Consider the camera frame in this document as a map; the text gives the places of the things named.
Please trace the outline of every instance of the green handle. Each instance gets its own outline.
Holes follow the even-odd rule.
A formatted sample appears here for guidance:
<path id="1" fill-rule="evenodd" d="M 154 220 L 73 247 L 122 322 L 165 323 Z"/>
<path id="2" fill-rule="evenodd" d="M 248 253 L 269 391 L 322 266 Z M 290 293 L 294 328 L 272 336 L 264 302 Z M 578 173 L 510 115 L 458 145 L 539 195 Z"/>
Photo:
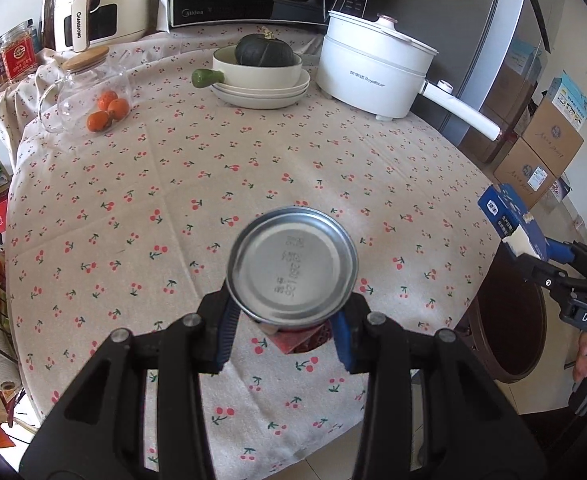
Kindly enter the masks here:
<path id="1" fill-rule="evenodd" d="M 219 70 L 197 68 L 191 75 L 191 84 L 196 88 L 205 88 L 214 83 L 224 83 L 224 73 Z"/>

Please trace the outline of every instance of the green pumpkin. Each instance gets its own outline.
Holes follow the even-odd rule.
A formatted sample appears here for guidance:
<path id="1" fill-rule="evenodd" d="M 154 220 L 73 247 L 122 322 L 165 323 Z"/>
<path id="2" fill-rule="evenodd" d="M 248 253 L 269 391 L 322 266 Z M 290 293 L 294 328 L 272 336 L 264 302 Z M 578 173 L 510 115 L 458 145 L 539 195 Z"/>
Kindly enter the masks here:
<path id="1" fill-rule="evenodd" d="M 236 61 L 245 66 L 293 66 L 298 60 L 292 48 L 277 40 L 273 32 L 263 28 L 262 34 L 249 34 L 238 41 Z"/>

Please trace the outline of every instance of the blue box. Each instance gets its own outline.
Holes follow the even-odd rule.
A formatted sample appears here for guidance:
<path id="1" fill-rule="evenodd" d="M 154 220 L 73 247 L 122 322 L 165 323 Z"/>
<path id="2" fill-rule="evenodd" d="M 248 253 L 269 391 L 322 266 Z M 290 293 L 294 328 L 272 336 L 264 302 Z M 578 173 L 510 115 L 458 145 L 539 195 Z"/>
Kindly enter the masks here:
<path id="1" fill-rule="evenodd" d="M 501 240 L 512 235 L 518 226 L 522 226 L 536 254 L 541 260 L 548 261 L 547 240 L 511 184 L 490 186 L 478 200 L 478 206 Z"/>
<path id="2" fill-rule="evenodd" d="M 542 50 L 526 41 L 513 38 L 505 56 L 505 65 L 530 83 L 536 84 L 542 73 L 541 56 Z"/>
<path id="3" fill-rule="evenodd" d="M 563 72 L 560 77 L 554 78 L 545 97 L 579 132 L 587 120 L 587 96 L 582 93 L 579 86 L 566 72 Z"/>

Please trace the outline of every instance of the pot lid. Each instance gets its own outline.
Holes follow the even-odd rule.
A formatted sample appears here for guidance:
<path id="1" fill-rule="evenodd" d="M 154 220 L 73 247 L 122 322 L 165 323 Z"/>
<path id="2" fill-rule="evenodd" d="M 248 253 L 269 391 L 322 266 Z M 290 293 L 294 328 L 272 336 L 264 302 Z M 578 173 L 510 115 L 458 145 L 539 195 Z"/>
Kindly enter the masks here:
<path id="1" fill-rule="evenodd" d="M 80 54 L 65 61 L 61 68 L 67 72 L 77 73 L 94 67 L 107 59 L 108 46 L 92 46 Z"/>
<path id="2" fill-rule="evenodd" d="M 350 16 L 349 14 L 336 12 L 335 10 L 330 10 L 329 15 L 336 20 L 342 20 L 344 22 L 352 23 L 353 25 L 359 25 L 360 27 L 368 28 L 374 32 L 380 32 L 392 38 L 396 38 L 397 40 L 404 41 L 405 43 L 411 43 L 416 48 L 419 48 L 420 50 L 426 52 L 427 54 L 431 54 L 432 56 L 436 56 L 438 54 L 438 51 L 435 48 L 430 47 L 428 44 L 415 40 L 414 38 L 411 38 L 411 36 L 407 36 L 402 32 L 398 32 L 394 27 L 398 22 L 390 16 L 378 14 L 378 21 L 370 22 L 369 20 L 363 20 L 362 18 Z"/>

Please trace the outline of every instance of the brown trash bin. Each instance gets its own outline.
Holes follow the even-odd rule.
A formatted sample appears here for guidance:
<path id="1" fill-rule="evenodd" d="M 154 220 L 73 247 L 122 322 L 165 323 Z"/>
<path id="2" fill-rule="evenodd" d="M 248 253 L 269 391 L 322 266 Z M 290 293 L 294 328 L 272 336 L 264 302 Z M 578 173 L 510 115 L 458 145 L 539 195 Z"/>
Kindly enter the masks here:
<path id="1" fill-rule="evenodd" d="M 547 337 L 547 311 L 539 286 L 525 282 L 506 245 L 456 327 L 493 379 L 515 383 L 538 364 Z"/>

